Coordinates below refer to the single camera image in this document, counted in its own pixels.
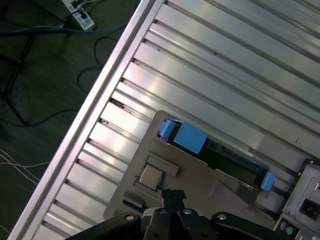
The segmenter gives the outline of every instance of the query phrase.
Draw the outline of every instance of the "power socket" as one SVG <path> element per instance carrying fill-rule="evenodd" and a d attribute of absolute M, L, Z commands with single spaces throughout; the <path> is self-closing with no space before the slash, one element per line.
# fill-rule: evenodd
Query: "power socket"
<path fill-rule="evenodd" d="M 69 10 L 70 13 L 74 13 L 75 11 L 81 11 L 82 13 L 86 14 L 86 18 L 81 18 L 81 13 L 76 12 L 73 14 L 73 17 L 75 20 L 80 24 L 82 29 L 84 31 L 90 31 L 95 27 L 94 21 L 91 19 L 91 17 L 86 13 L 86 11 L 80 6 L 74 7 L 72 6 L 72 2 L 74 0 L 62 0 L 63 4 L 66 6 L 66 8 Z"/>

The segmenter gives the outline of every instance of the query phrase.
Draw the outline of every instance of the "metal panel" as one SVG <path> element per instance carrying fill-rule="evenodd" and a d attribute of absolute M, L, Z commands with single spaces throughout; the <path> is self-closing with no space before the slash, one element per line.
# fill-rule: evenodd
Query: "metal panel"
<path fill-rule="evenodd" d="M 205 45 L 210 50 L 260 75 L 273 85 L 290 92 L 310 105 L 320 108 L 320 90 L 318 88 L 247 48 L 242 47 L 231 39 L 211 30 L 209 27 L 202 25 L 200 22 L 167 5 L 161 7 L 156 19 Z"/>
<path fill-rule="evenodd" d="M 96 156 L 98 159 L 104 161 L 106 164 L 113 166 L 115 169 L 118 169 L 122 173 L 124 173 L 127 169 L 127 164 L 120 161 L 119 159 L 107 154 L 101 149 L 91 145 L 90 143 L 85 143 L 83 146 L 83 150 Z"/>
<path fill-rule="evenodd" d="M 312 19 L 310 16 L 305 15 L 303 11 L 306 11 L 306 9 L 303 9 L 304 6 L 301 5 L 300 9 L 293 9 L 292 7 L 289 7 L 284 2 L 279 0 L 252 0 L 254 3 L 261 4 L 263 7 L 268 7 L 267 9 L 271 9 L 272 11 L 276 11 L 278 15 L 283 16 L 284 19 L 288 19 L 290 21 L 293 21 L 294 23 L 297 23 L 305 28 L 308 28 L 315 33 L 319 34 L 319 25 L 317 21 L 319 22 L 319 16 L 317 16 L 317 19 Z"/>
<path fill-rule="evenodd" d="M 67 184 L 62 186 L 56 200 L 58 205 L 62 205 L 63 208 L 93 225 L 104 220 L 105 205 Z"/>
<path fill-rule="evenodd" d="M 171 31 L 170 29 L 165 28 L 158 24 L 152 24 L 150 31 L 159 35 L 161 38 L 165 39 L 169 43 L 172 43 L 177 47 L 185 50 L 186 52 L 189 52 L 190 54 L 197 57 L 199 60 L 204 60 L 205 62 L 210 63 L 214 68 L 222 70 L 223 72 L 227 73 L 228 75 L 232 76 L 238 81 L 252 87 L 253 89 L 256 89 L 258 92 L 261 92 L 266 96 L 269 96 L 270 98 L 281 103 L 282 105 L 285 105 L 288 108 L 291 108 L 299 112 L 300 114 L 306 116 L 307 118 L 319 123 L 320 113 L 318 111 L 315 111 L 314 109 L 307 107 L 305 104 L 302 104 L 300 101 L 294 99 L 290 95 L 287 95 L 285 92 L 281 92 L 279 91 L 279 89 L 273 88 L 272 86 L 269 86 L 266 83 L 259 81 L 257 78 L 255 78 L 251 74 L 246 73 L 240 68 L 225 61 L 225 59 L 219 58 L 219 56 L 214 54 L 214 52 L 210 52 L 206 50 L 200 44 L 194 44 L 194 42 L 190 41 L 189 39 L 184 38 L 180 34 L 174 31 Z"/>
<path fill-rule="evenodd" d="M 67 179 L 72 186 L 105 205 L 108 204 L 117 188 L 114 183 L 79 164 L 73 166 Z"/>
<path fill-rule="evenodd" d="M 43 219 L 46 223 L 50 224 L 51 226 L 61 230 L 62 232 L 64 232 L 65 234 L 64 237 L 70 237 L 72 235 L 75 235 L 79 232 L 81 232 L 82 230 L 76 226 L 73 226 L 72 224 L 70 224 L 69 222 L 64 221 L 63 219 L 61 219 L 60 217 L 54 215 L 51 212 L 48 212 L 46 214 L 46 216 Z"/>
<path fill-rule="evenodd" d="M 300 71 L 311 80 L 320 83 L 317 69 L 319 64 L 308 57 L 294 51 L 292 48 L 278 42 L 272 37 L 249 26 L 245 22 L 216 8 L 203 0 L 169 0 L 171 3 L 206 21 L 215 28 L 261 51 L 260 55 L 271 61 L 283 64 L 286 68 Z"/>
<path fill-rule="evenodd" d="M 304 127 L 309 128 L 310 131 L 316 132 L 318 134 L 320 133 L 320 124 L 318 124 L 317 122 L 314 122 L 313 120 L 309 119 L 303 114 L 294 111 L 292 108 L 284 104 L 281 104 L 280 102 L 274 100 L 273 98 L 267 96 L 266 94 L 256 90 L 255 88 L 243 83 L 239 79 L 239 77 L 236 78 L 231 74 L 228 74 L 224 70 L 221 70 L 215 67 L 213 63 L 204 61 L 151 32 L 148 32 L 145 38 L 151 41 L 152 43 L 156 44 L 157 46 L 165 49 L 166 51 L 170 51 L 171 53 L 177 55 L 183 60 L 199 67 L 200 69 L 206 71 L 207 73 L 212 74 L 212 76 L 215 77 L 216 81 L 222 81 L 223 83 L 226 83 L 232 86 L 233 88 L 237 88 L 242 93 L 254 98 L 254 100 L 256 100 L 257 102 L 260 102 L 260 104 L 267 105 L 268 107 L 274 109 L 275 111 L 277 111 L 278 115 L 290 117 L 292 121 L 296 121 L 299 124 L 303 125 Z"/>
<path fill-rule="evenodd" d="M 138 148 L 136 142 L 111 130 L 99 122 L 94 127 L 90 139 L 112 152 L 115 156 L 119 156 L 126 163 L 130 162 Z"/>
<path fill-rule="evenodd" d="M 111 102 L 106 105 L 101 118 L 134 136 L 139 142 L 144 137 L 149 126 L 147 122 L 133 116 Z"/>
<path fill-rule="evenodd" d="M 82 220 L 81 218 L 73 215 L 72 213 L 64 210 L 63 208 L 55 204 L 53 204 L 50 207 L 49 212 L 59 217 L 60 219 L 64 220 L 66 223 L 72 224 L 77 229 L 80 229 L 82 231 L 92 227 L 92 224 Z"/>
<path fill-rule="evenodd" d="M 60 234 L 50 230 L 49 228 L 40 225 L 39 229 L 37 230 L 36 234 L 33 237 L 33 240 L 63 240 L 65 239 Z"/>
<path fill-rule="evenodd" d="M 124 175 L 121 171 L 116 170 L 112 166 L 103 163 L 102 161 L 96 159 L 94 156 L 86 152 L 81 152 L 78 159 L 85 163 L 85 167 L 89 167 L 90 170 L 98 171 L 103 175 L 103 177 L 110 179 L 116 184 L 120 182 L 121 178 Z"/>
<path fill-rule="evenodd" d="M 279 41 L 283 41 L 284 44 L 288 42 L 296 48 L 303 49 L 311 55 L 315 54 L 316 57 L 320 57 L 320 42 L 316 37 L 276 17 L 256 4 L 245 0 L 215 0 L 215 2 L 219 3 L 220 7 L 223 6 L 242 18 L 247 19 L 254 27 L 259 26 L 262 31 L 266 30 L 265 33 L 275 34 L 272 36 Z"/>

